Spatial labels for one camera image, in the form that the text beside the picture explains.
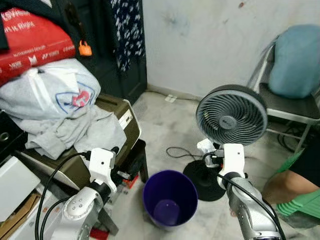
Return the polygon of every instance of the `electric fan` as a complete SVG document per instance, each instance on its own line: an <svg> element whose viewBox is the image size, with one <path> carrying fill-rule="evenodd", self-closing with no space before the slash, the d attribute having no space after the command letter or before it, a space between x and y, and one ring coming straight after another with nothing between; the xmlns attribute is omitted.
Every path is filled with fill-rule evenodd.
<svg viewBox="0 0 320 240"><path fill-rule="evenodd" d="M218 145L251 144L264 134L268 124L263 99L240 85L224 85L212 90L200 101L196 120L204 135ZM217 182L220 170L196 160L189 163L183 173L194 183L200 200L215 201L225 194Z"/></svg>

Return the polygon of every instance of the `fan base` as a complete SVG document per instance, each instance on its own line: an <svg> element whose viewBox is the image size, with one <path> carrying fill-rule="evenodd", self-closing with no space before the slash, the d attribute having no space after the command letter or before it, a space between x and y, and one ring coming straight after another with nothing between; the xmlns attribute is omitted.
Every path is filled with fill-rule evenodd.
<svg viewBox="0 0 320 240"><path fill-rule="evenodd" d="M186 175L194 184L198 193L198 199L212 202L216 201L225 194L217 181L217 174L221 168L209 168L202 160L190 162L183 170Z"/></svg>

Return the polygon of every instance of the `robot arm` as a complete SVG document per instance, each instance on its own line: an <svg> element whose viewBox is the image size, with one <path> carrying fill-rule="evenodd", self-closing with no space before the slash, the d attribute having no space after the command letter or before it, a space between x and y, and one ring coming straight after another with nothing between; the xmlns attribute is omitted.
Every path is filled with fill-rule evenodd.
<svg viewBox="0 0 320 240"><path fill-rule="evenodd" d="M243 145L227 143L222 145L220 149L215 149L213 152L215 152L214 155L216 157L223 157L223 167L219 174L243 187L272 213L271 208L263 202L261 193L245 179L245 154ZM260 205L246 193L224 181L222 178L217 177L217 181L219 186L226 190L229 198L229 206L238 218L245 240L281 239L275 222Z"/></svg>
<svg viewBox="0 0 320 240"><path fill-rule="evenodd" d="M91 151L90 185L82 188L64 204L62 219L53 232L53 240L88 240L91 228L110 194L117 191L111 179L116 153L102 148Z"/></svg>

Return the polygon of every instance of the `purple trash can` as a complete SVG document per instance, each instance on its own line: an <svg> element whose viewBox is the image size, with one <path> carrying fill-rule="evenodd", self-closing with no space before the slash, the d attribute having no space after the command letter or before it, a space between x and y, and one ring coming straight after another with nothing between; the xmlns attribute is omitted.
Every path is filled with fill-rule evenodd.
<svg viewBox="0 0 320 240"><path fill-rule="evenodd" d="M164 170L146 182L143 205L154 224L171 231L195 214L198 194L187 176L178 171Z"/></svg>

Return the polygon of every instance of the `patterned fabric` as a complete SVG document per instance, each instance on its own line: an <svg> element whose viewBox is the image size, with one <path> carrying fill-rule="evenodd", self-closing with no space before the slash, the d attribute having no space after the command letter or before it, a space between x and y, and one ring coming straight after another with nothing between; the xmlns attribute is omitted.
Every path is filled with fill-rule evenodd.
<svg viewBox="0 0 320 240"><path fill-rule="evenodd" d="M143 56L143 25L138 0L110 0L118 47L115 50L120 70L127 71L131 56Z"/></svg>

